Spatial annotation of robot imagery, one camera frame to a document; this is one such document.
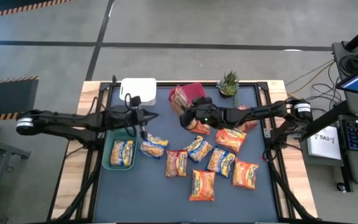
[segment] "orange noodle package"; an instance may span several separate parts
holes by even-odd
[[[193,170],[193,184],[191,187],[191,201],[213,201],[215,172]]]
[[[241,145],[244,142],[247,134],[238,129],[221,129],[217,131],[215,141],[222,146],[228,147],[235,153],[240,151]]]
[[[258,164],[243,162],[236,158],[233,173],[233,186],[255,189]]]
[[[187,177],[186,174],[187,151],[186,150],[167,150],[166,177]]]
[[[245,110],[247,109],[246,106],[241,105],[238,107],[238,109],[240,110]],[[251,130],[252,128],[258,126],[258,121],[247,121],[244,124],[240,125],[237,127],[238,130],[242,131],[242,132],[248,132],[249,130]]]
[[[169,95],[169,102],[177,115],[182,115],[185,108],[191,107],[191,101],[197,97],[205,96],[203,87],[199,83],[175,87]],[[201,124],[200,121],[192,120],[186,127],[189,131],[201,134],[209,134],[211,127]]]

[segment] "gray floor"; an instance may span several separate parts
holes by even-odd
[[[95,42],[108,0],[75,0],[0,17],[0,40]],[[358,0],[116,0],[104,42],[330,46],[358,33]],[[94,47],[0,45],[0,78],[40,76],[35,107],[74,113]],[[155,77],[218,79],[229,70],[241,79],[290,80],[332,59],[330,52],[274,50],[125,49],[103,47],[93,80]],[[332,76],[337,77],[333,67]],[[301,87],[309,78],[287,87]],[[329,83],[324,72],[313,83]],[[317,92],[307,86],[296,93]],[[328,109],[327,100],[313,107]],[[0,140],[32,151],[14,159],[0,188],[0,217],[8,223],[46,219],[67,141],[18,136],[0,122]],[[335,188],[333,171],[307,165],[319,217],[358,223],[358,186]]]

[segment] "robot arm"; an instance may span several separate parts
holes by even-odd
[[[130,98],[129,106],[113,106],[100,113],[87,115],[65,114],[51,111],[31,110],[17,118],[16,131],[21,135],[51,134],[78,140],[84,147],[96,142],[98,133],[126,128],[128,134],[136,135],[135,126],[140,126],[140,135],[147,137],[144,126],[158,116],[140,108],[140,97]]]
[[[291,105],[290,112],[287,112],[287,105]],[[247,121],[274,117],[285,119],[279,128],[272,129],[268,134],[270,141],[267,147],[274,147],[277,150],[284,147],[282,143],[287,141],[288,135],[303,134],[304,128],[313,121],[310,104],[305,100],[288,99],[271,105],[240,110],[216,106],[211,98],[207,97],[196,99],[193,106],[180,116],[180,124],[186,128],[191,121],[197,119],[215,129],[233,129]]]

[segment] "hazard tape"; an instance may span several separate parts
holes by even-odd
[[[20,113],[0,114],[0,120],[16,119]]]
[[[40,77],[34,76],[34,77],[20,77],[20,78],[8,78],[4,80],[0,80],[0,83],[5,82],[19,82],[19,81],[27,81],[27,80],[39,80]]]
[[[5,15],[17,13],[17,12],[25,12],[25,11],[29,11],[29,10],[33,10],[33,9],[40,9],[42,7],[52,6],[55,4],[60,4],[60,3],[69,2],[69,1],[74,1],[74,0],[51,0],[51,1],[47,1],[47,2],[40,2],[38,4],[31,4],[29,6],[16,7],[13,9],[5,9],[3,11],[0,11],[0,16],[5,16]]]
[[[39,80],[39,79],[40,79],[40,77],[38,77],[38,76],[20,77],[20,78],[8,78],[8,79],[0,80],[0,83],[22,82],[22,81]],[[21,112],[0,114],[0,120],[16,119],[19,114],[21,114]]]

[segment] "green container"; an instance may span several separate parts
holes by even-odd
[[[119,141],[133,140],[133,142],[134,142],[134,150],[132,152],[132,161],[131,161],[131,165],[129,167],[115,166],[115,165],[110,164],[112,144],[113,144],[113,142],[115,140],[119,140]],[[107,170],[119,170],[119,171],[129,170],[134,165],[136,151],[138,150],[139,146],[140,145],[137,142],[137,138],[136,137],[130,137],[127,134],[127,132],[125,131],[125,129],[117,129],[117,130],[114,130],[114,131],[108,131],[106,142],[104,143],[102,166]]]

